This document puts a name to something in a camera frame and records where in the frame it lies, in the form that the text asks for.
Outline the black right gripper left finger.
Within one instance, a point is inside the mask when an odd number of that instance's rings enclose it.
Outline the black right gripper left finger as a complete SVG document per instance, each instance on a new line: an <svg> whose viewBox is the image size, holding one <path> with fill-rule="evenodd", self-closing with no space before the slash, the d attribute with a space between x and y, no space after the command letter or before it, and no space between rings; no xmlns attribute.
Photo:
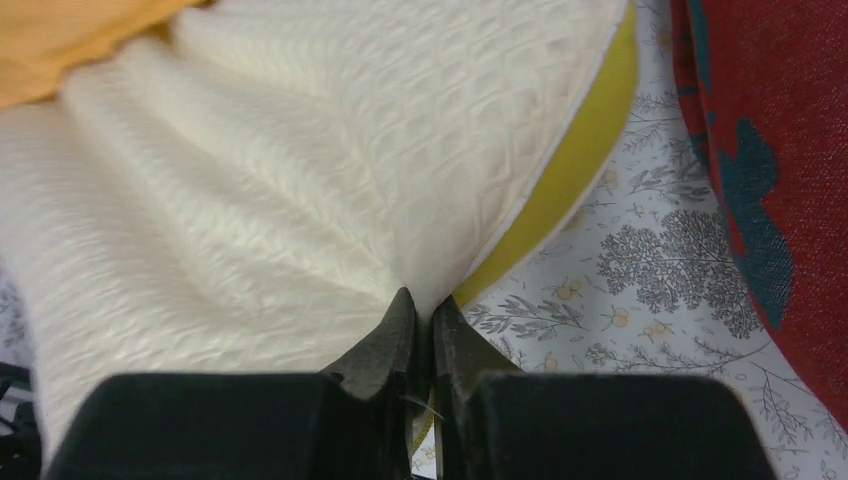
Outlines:
<svg viewBox="0 0 848 480"><path fill-rule="evenodd" d="M417 315L408 290L315 373L131 373L83 402L49 479L407 479Z"/></svg>

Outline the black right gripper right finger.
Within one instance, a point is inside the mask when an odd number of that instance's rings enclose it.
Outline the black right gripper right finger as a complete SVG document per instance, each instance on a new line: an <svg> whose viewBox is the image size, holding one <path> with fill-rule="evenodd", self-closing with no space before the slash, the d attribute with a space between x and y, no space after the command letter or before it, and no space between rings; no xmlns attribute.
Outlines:
<svg viewBox="0 0 848 480"><path fill-rule="evenodd" d="M441 479L771 479L745 408L700 376L528 373L453 299L433 313Z"/></svg>

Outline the white yellow pillow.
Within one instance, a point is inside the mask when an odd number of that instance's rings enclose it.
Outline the white yellow pillow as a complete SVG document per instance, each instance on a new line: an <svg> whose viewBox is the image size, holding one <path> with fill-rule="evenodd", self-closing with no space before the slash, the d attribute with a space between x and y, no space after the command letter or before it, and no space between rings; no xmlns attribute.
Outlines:
<svg viewBox="0 0 848 480"><path fill-rule="evenodd" d="M630 1L220 1L1 114L44 458L103 379L319 369L536 254L638 82Z"/></svg>

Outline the yellow pillowcase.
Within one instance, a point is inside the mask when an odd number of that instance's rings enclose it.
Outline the yellow pillowcase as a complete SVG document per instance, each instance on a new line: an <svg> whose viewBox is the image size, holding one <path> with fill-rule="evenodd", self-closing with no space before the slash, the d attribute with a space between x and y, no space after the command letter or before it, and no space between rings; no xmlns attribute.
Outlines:
<svg viewBox="0 0 848 480"><path fill-rule="evenodd" d="M83 0L1 3L1 107L56 94L69 70L111 55L122 43L166 23L192 0Z"/></svg>

